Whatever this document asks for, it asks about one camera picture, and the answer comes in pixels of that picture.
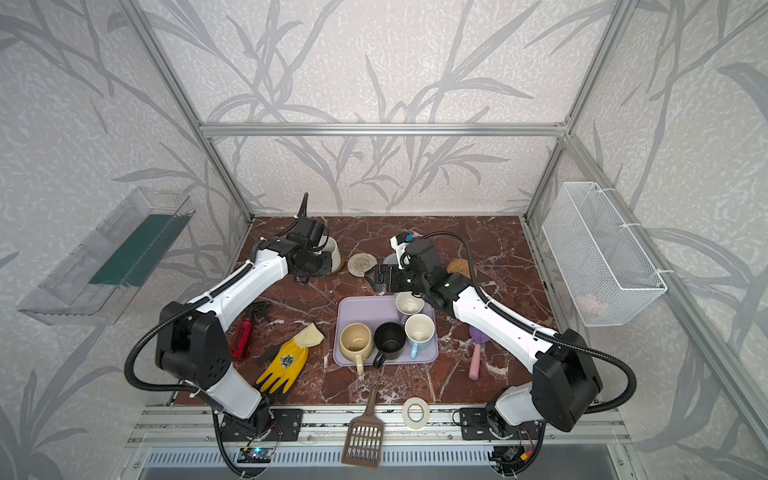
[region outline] wall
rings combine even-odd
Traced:
[[[610,0],[141,5],[207,122],[563,121],[613,9]],[[260,214],[292,213],[305,190],[317,213],[518,213],[554,143],[217,140]]]
[[[0,478],[105,478],[139,412],[127,351],[160,308],[218,281],[245,222],[113,2],[0,4]],[[197,212],[113,326],[16,311],[136,186]],[[151,365],[145,379],[167,381]]]
[[[768,3],[657,7],[632,15],[575,131],[768,392]],[[568,156],[559,173],[584,179]],[[567,291],[560,298],[572,312]],[[588,335],[638,374],[621,414],[651,478],[768,478],[768,459],[665,300]],[[605,374],[607,396],[623,388]]]

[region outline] roll of tape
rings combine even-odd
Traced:
[[[422,411],[424,412],[424,415],[422,415],[422,419],[418,422],[411,418],[411,415],[409,415],[409,410],[412,406],[418,405],[422,408]],[[429,422],[429,405],[427,405],[427,402],[424,401],[424,399],[420,399],[419,397],[411,397],[406,400],[406,402],[402,406],[402,420],[406,423],[406,425],[414,430],[420,430],[424,428],[424,425]]]

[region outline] black mug handle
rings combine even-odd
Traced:
[[[375,369],[382,368],[382,365],[384,365],[384,360],[386,360],[386,357],[384,356],[384,352],[377,353],[376,358],[373,360],[373,368]]]

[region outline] cup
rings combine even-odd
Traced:
[[[411,315],[406,320],[406,336],[411,344],[411,359],[415,359],[419,349],[435,336],[435,323],[424,313]]]
[[[336,241],[333,239],[333,237],[328,236],[320,237],[320,245],[323,244],[325,244],[325,246],[320,251],[331,253],[331,273],[336,273],[336,271],[341,268],[341,253],[339,252],[339,245],[336,244]]]
[[[362,323],[350,323],[341,332],[339,350],[344,358],[357,365],[357,375],[362,375],[362,363],[373,352],[371,329]]]
[[[397,360],[406,346],[406,331],[394,322],[382,323],[373,334],[373,344],[379,349],[373,366],[380,368],[386,360]]]
[[[395,305],[403,315],[415,315],[424,309],[424,299],[413,296],[410,292],[400,292],[395,297]]]

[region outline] white mesh basket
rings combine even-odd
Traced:
[[[586,326],[623,325],[667,291],[631,227],[594,182],[564,183],[543,230]]]

